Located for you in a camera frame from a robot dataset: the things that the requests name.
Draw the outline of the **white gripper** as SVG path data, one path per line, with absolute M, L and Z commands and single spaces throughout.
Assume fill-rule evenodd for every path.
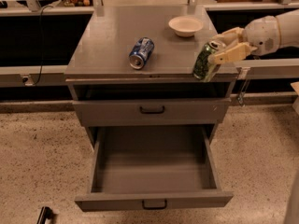
M 217 34 L 212 41 L 225 49 L 208 56 L 207 60 L 211 64 L 239 62 L 250 54 L 264 56 L 274 53 L 280 46 L 278 19 L 266 16 L 250 22 L 245 29 L 235 27 Z

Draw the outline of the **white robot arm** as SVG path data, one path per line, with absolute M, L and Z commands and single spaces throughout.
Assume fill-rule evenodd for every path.
M 212 64 L 233 63 L 249 55 L 263 56 L 287 47 L 299 47 L 299 9 L 251 21 L 212 37 L 225 48 L 208 57 Z

